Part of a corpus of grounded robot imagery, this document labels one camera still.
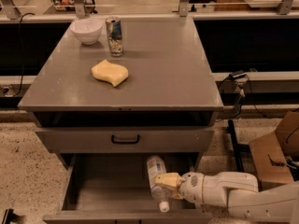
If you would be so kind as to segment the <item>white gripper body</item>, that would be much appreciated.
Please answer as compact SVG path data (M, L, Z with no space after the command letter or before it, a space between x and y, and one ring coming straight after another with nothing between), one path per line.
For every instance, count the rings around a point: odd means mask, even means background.
M203 181L201 173L188 172L182 176L184 182L180 185L179 193L189 203L203 202Z

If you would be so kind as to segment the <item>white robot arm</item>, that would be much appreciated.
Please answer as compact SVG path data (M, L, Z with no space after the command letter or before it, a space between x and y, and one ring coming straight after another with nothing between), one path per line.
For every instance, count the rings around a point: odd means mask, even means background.
M254 175L221 172L160 174L155 183L170 189L175 199L226 208L232 217L260 222L299 224L299 183L259 191Z

